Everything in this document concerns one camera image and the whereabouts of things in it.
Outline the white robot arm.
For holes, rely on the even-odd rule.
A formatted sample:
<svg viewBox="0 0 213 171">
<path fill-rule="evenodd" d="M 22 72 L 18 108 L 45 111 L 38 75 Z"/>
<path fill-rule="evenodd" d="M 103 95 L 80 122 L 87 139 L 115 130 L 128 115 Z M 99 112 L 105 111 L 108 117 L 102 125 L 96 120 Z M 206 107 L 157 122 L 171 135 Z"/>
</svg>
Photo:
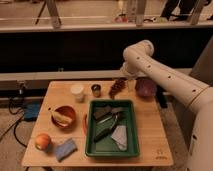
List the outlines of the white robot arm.
<svg viewBox="0 0 213 171">
<path fill-rule="evenodd" d="M 154 60 L 153 53 L 149 40 L 126 47 L 121 71 L 133 79 L 143 72 L 196 115 L 186 171 L 213 171 L 213 87 Z"/>
</svg>

